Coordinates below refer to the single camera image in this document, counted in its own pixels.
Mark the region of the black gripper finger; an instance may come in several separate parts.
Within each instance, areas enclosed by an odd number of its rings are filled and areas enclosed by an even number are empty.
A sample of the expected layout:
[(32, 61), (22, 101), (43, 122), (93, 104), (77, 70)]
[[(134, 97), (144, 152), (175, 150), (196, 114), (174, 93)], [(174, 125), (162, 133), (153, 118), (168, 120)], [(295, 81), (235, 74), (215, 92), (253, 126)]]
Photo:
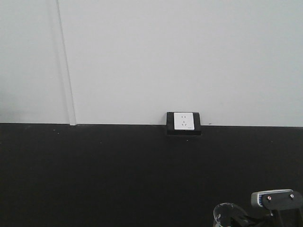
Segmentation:
[(272, 213), (262, 217), (249, 216), (245, 211), (236, 210), (233, 212), (234, 227), (271, 227)]

